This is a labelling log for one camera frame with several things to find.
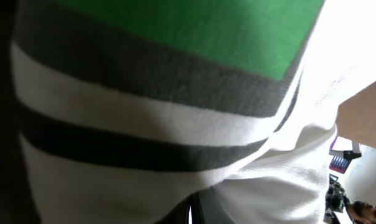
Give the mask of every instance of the white stripe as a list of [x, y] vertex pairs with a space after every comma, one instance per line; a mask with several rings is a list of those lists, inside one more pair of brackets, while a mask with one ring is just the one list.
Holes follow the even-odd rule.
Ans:
[[79, 126], [179, 144], [243, 146], [265, 139], [281, 121], [294, 92], [289, 90], [275, 117], [252, 118], [83, 82], [36, 62], [16, 44], [12, 56], [17, 97], [33, 110]]
[[153, 172], [71, 161], [36, 149], [23, 136], [21, 143], [43, 224], [154, 223], [261, 155], [202, 172]]

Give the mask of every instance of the striped object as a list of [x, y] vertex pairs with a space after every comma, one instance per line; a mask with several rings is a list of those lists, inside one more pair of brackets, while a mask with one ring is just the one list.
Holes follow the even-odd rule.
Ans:
[[294, 108], [321, 4], [22, 1], [14, 80], [42, 223], [155, 223], [251, 162]]

